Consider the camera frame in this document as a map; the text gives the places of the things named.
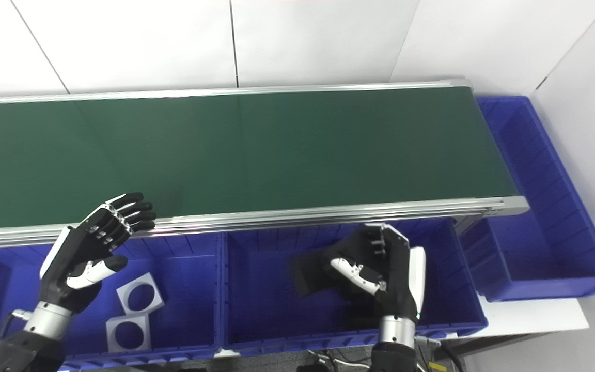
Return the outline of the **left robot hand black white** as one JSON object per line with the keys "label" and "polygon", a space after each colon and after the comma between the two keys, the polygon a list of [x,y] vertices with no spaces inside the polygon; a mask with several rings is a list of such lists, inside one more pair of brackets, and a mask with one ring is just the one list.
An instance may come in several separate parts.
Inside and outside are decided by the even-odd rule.
{"label": "left robot hand black white", "polygon": [[41,266],[38,301],[83,312],[102,281],[127,265],[127,257],[114,250],[137,231],[154,229],[155,219],[142,193],[125,193],[101,203],[78,226],[64,228]]}

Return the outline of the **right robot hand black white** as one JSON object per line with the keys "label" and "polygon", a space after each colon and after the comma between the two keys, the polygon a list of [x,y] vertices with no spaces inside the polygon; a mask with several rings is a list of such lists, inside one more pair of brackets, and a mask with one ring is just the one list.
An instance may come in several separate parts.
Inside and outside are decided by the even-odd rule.
{"label": "right robot hand black white", "polygon": [[338,285],[373,296],[379,316],[417,323],[425,287],[423,247],[385,223],[362,224],[327,247],[322,268]]}

